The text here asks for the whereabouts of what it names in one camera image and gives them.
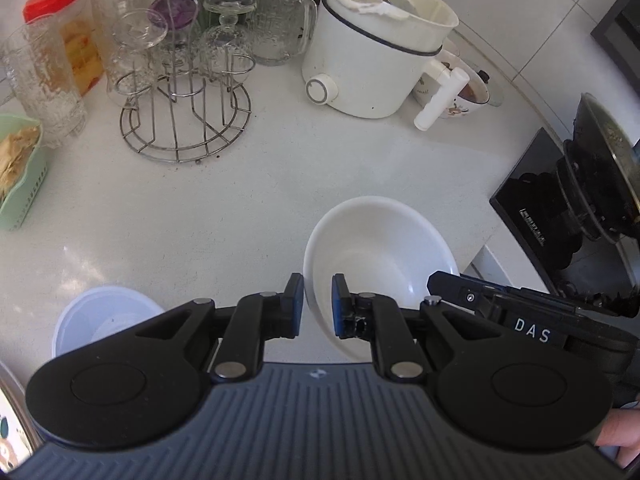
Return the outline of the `person's right hand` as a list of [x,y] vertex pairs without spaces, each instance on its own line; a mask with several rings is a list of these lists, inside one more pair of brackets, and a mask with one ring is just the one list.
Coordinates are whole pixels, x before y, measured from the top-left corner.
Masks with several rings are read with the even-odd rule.
[[629,466],[639,455],[639,400],[614,408],[608,413],[597,440],[597,447],[614,458],[622,468]]

